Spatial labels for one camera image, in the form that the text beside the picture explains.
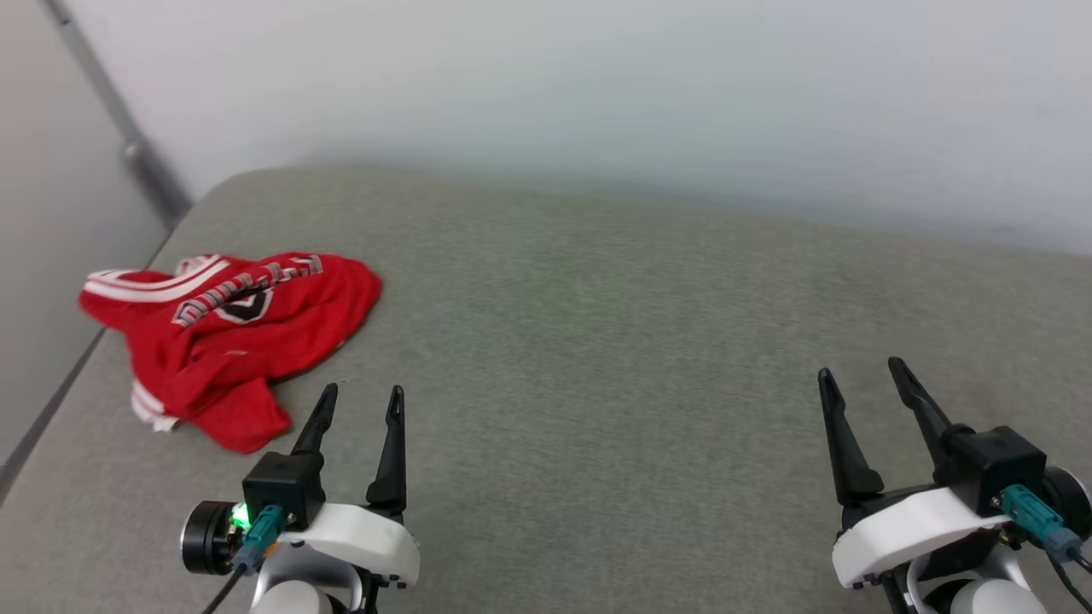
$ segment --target gray table surface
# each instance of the gray table surface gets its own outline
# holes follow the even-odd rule
[[[830,565],[821,366],[889,487],[930,471],[892,354],[953,420],[1009,424],[1092,480],[1088,259],[335,168],[229,180],[157,264],[285,250],[387,284],[337,354],[275,389],[301,421],[341,382],[323,481],[359,503],[405,387],[422,581],[383,614],[886,611]],[[193,613],[219,588],[185,571],[179,528],[238,498],[257,457],[153,434],[130,378],[107,333],[0,508],[3,612]],[[1051,612],[1078,611],[1040,552],[1022,560]]]

